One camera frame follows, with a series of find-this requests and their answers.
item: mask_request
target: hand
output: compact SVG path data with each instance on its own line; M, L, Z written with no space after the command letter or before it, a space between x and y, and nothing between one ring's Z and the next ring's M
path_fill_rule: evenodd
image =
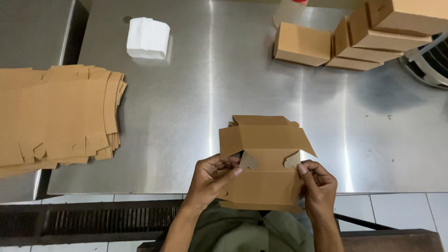
M218 196L221 189L234 180L242 169L240 158L229 156L220 158L219 154L199 160L194 168L190 189L182 205L202 212ZM230 170L217 177L218 170Z
M311 223L334 220L336 178L325 170L320 163L311 160L298 164L297 170L305 183L301 194L305 195L305 210Z

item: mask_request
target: green shirt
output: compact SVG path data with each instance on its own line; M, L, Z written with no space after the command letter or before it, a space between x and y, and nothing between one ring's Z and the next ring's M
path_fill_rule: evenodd
M190 252L312 252L313 237L290 213L220 207L213 201L201 214Z

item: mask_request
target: clear plastic bottle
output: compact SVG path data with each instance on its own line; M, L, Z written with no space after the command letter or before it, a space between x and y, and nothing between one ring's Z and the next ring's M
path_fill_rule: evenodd
M274 14L274 24L279 27L281 22L296 23L308 4L308 0L282 0Z

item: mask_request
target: person's left hand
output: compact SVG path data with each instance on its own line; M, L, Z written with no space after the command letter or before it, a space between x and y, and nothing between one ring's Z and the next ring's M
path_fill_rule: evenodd
M194 168L190 189L182 205L199 211L207 208L221 189L240 175L242 172L239 167L240 160L237 156L220 158L219 154L199 160ZM218 170L222 169L229 171L217 177Z

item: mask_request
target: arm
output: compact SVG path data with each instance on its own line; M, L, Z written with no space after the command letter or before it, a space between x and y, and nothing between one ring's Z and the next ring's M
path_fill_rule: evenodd
M305 184L305 209L313 226L316 252L344 252L333 216L336 178L318 162L307 160L297 169Z
M199 216L217 197L222 187L241 173L242 169L238 167L239 162L239 157L230 156L220 159L219 154L197 162L187 197L171 223L161 251L188 251ZM217 177L216 173L219 169L231 171Z

